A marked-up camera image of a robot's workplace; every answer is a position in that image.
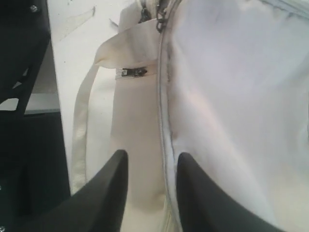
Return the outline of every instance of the white bag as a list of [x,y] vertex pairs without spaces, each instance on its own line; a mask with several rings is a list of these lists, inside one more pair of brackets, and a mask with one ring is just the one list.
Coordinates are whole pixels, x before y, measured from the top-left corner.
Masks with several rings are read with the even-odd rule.
[[173,0],[158,25],[137,24],[139,14],[130,25],[124,10],[121,32],[98,49],[76,100],[73,191],[87,180],[87,108],[98,66],[144,67],[143,77],[117,78],[110,153],[102,154],[129,154],[123,232],[181,231],[175,168],[182,152],[263,220],[309,231],[308,6]]

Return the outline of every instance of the dirty stain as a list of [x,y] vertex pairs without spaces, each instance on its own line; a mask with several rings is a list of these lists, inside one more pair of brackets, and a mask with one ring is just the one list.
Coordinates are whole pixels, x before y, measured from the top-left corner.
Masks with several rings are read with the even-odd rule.
[[96,14],[96,7],[94,6],[91,10],[72,16],[66,19],[63,25],[58,28],[57,32],[53,34],[54,43],[59,42],[70,35],[73,31],[78,29],[81,25],[87,22],[89,19],[94,17]]

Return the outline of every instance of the bag strap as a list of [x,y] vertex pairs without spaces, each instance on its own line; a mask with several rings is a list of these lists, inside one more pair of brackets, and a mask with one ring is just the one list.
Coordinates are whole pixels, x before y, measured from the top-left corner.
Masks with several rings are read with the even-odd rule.
[[99,66],[109,69],[134,69],[155,64],[159,45],[156,24],[156,19],[137,24],[107,40],[97,50],[94,63],[79,88],[75,102],[72,138],[72,194],[87,182],[88,107]]

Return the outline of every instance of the screw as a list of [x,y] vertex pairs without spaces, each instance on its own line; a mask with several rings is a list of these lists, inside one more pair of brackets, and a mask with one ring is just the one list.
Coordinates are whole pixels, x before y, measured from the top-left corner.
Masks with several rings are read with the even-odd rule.
[[30,10],[31,10],[32,13],[36,13],[39,9],[36,5],[32,5],[32,6],[30,6]]

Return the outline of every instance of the white floor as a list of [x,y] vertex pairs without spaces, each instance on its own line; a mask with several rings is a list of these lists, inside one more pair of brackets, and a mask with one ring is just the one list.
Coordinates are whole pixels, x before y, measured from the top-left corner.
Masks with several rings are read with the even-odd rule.
[[[68,167],[71,166],[73,111],[79,86],[88,72],[97,48],[117,33],[121,10],[133,0],[48,0],[56,79]],[[101,68],[94,85],[99,94],[91,95],[88,132],[102,138],[94,157],[87,160],[87,176],[102,167],[100,157],[107,152],[112,122],[115,70]]]

